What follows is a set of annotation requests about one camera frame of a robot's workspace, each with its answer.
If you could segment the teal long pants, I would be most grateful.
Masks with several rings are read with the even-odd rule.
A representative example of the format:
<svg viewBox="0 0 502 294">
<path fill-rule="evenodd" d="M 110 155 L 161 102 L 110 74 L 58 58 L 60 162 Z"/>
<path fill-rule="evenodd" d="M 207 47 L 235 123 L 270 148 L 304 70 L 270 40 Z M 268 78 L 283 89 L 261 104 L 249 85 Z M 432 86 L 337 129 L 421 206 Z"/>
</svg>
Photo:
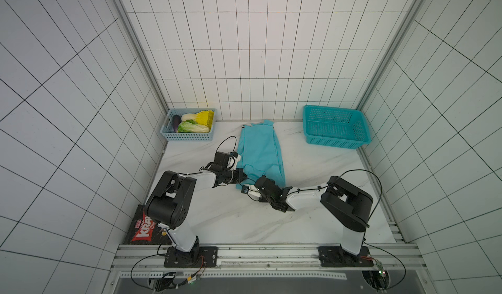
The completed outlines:
<svg viewBox="0 0 502 294">
<path fill-rule="evenodd" d="M 247 179 L 240 182 L 239 189 L 254 184 L 261 176 L 273 180 L 280 188 L 286 186 L 281 146 L 273 125 L 272 121 L 264 120 L 242 127 L 237 148 L 241 160 L 237 167 L 243 169 Z"/>
</svg>

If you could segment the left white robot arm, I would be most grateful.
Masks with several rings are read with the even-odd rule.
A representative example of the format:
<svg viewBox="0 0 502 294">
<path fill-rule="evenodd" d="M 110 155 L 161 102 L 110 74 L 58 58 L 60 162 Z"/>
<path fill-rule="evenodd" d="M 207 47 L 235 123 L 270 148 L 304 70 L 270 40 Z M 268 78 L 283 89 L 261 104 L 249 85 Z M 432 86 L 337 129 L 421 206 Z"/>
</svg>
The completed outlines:
<svg viewBox="0 0 502 294">
<path fill-rule="evenodd" d="M 185 223 L 195 192 L 247 180 L 242 168 L 213 171 L 203 169 L 190 174 L 166 171 L 162 174 L 145 205 L 145 214 L 169 229 L 175 249 L 195 252 L 198 237 Z"/>
</svg>

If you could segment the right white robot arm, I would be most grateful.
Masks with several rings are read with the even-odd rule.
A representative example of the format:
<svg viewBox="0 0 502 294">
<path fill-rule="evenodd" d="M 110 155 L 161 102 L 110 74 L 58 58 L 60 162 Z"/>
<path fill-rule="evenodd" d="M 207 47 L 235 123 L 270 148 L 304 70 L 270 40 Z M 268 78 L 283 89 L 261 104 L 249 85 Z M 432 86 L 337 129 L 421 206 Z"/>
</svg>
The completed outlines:
<svg viewBox="0 0 502 294">
<path fill-rule="evenodd" d="M 311 188 L 280 188 L 266 176 L 253 185 L 242 185 L 241 192 L 252 200 L 268 203 L 280 212 L 295 212 L 322 205 L 343 226 L 341 249 L 344 254 L 359 256 L 366 229 L 369 227 L 373 198 L 340 176 Z"/>
</svg>

